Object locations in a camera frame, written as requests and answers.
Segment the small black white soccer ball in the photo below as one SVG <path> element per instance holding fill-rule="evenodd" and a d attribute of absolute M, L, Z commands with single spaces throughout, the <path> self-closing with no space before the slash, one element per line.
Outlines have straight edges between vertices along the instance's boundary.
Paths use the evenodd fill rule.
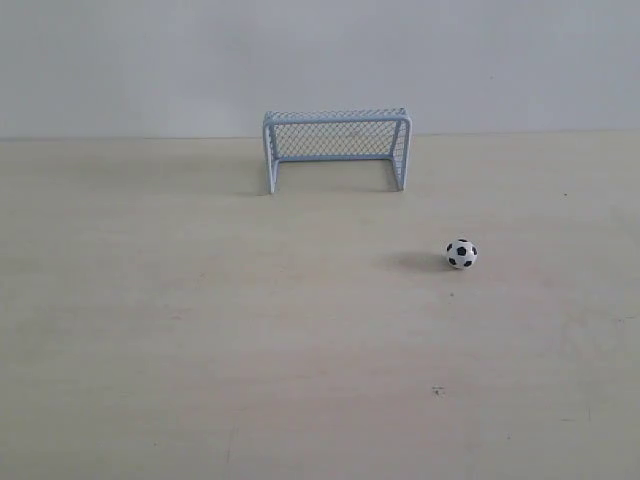
<path fill-rule="evenodd" d="M 463 238 L 450 242 L 446 247 L 446 261 L 449 266 L 458 270 L 471 268 L 478 258 L 476 245 Z"/>

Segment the light blue miniature goal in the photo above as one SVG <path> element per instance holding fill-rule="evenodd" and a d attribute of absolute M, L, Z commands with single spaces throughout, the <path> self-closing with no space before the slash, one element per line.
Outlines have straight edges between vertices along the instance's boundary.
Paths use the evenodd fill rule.
<path fill-rule="evenodd" d="M 267 192 L 284 163 L 387 161 L 396 188 L 407 186 L 412 120 L 404 108 L 268 111 L 262 121 Z"/>

